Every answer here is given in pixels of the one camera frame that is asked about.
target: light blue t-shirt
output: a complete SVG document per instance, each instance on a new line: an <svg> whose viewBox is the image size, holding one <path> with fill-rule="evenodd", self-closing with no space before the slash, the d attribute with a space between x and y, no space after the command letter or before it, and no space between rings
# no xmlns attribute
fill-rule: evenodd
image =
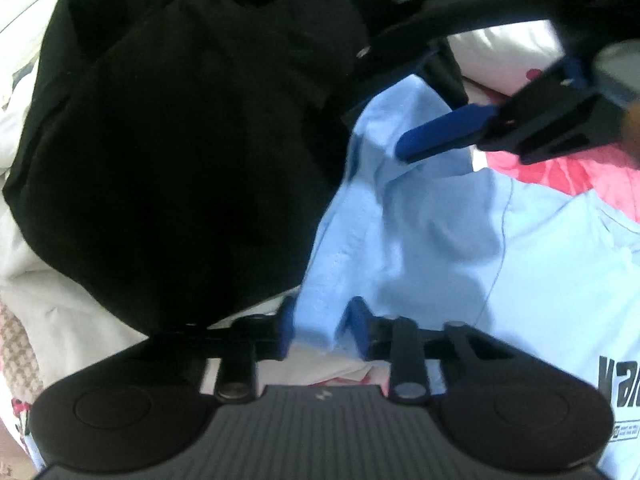
<svg viewBox="0 0 640 480"><path fill-rule="evenodd" d="M394 159L403 133L447 112L411 76L361 115L298 298L297 340L347 348L353 296L422 328L464 321L599 387L616 417L600 467L640 480L640 225L593 191L474 173L468 150Z"/></svg>

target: small rectangular logo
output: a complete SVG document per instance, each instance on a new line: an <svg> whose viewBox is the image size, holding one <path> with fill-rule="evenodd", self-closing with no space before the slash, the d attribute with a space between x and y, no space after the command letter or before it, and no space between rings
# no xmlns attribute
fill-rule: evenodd
<svg viewBox="0 0 640 480"><path fill-rule="evenodd" d="M613 426L613 434L610 442L620 442L622 440L634 440L640 435L640 420L624 420L616 422Z"/></svg>

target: pink fabric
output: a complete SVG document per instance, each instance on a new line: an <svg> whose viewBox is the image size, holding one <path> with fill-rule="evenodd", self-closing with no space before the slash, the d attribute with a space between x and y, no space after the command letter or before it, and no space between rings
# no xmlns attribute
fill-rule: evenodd
<svg viewBox="0 0 640 480"><path fill-rule="evenodd" d="M595 189L607 204L640 222L640 171L615 146L595 148L523 166L511 153L486 154L490 168L528 184L542 184L575 196Z"/></svg>

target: ribbed gray surface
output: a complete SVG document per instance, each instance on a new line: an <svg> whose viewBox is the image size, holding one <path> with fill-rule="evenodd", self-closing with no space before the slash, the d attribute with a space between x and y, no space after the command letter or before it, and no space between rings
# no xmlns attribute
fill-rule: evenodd
<svg viewBox="0 0 640 480"><path fill-rule="evenodd" d="M256 402L225 406L190 449L132 474L53 468L43 480L602 480L593 471L504 473L468 459L420 408L375 386L270 386Z"/></svg>

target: brown patterned fabric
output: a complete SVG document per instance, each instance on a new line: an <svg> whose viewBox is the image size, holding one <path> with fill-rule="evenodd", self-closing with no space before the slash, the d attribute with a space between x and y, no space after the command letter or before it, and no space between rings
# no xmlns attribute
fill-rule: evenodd
<svg viewBox="0 0 640 480"><path fill-rule="evenodd" d="M0 303L0 340L2 374L12 396L33 404L42 392L40 369L20 320Z"/></svg>

